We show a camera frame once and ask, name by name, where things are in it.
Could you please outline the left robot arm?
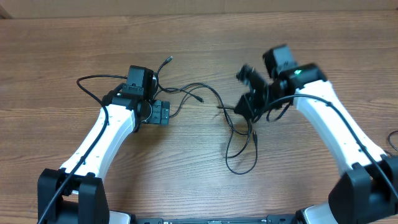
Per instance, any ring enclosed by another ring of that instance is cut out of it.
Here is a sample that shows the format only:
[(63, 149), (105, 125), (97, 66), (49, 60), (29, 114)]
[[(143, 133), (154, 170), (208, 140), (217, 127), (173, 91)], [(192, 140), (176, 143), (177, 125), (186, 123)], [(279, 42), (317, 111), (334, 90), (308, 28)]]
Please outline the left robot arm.
[(59, 169), (44, 169), (37, 182), (39, 223), (135, 223), (110, 210), (104, 179), (123, 141), (142, 124), (167, 125), (170, 103), (155, 100), (158, 74), (132, 65), (123, 83), (102, 99), (96, 123)]

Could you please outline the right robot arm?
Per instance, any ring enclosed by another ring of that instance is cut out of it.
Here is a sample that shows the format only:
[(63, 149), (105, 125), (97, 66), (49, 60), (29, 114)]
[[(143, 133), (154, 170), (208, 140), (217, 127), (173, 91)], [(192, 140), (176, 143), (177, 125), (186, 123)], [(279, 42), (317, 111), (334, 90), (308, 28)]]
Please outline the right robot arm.
[(272, 83), (249, 65), (236, 78), (249, 87), (234, 112), (251, 123), (293, 106), (313, 125), (336, 161), (340, 179), (328, 200), (267, 223), (371, 223), (397, 214), (397, 158), (372, 142), (338, 99), (318, 65), (299, 65), (286, 45), (262, 56)]

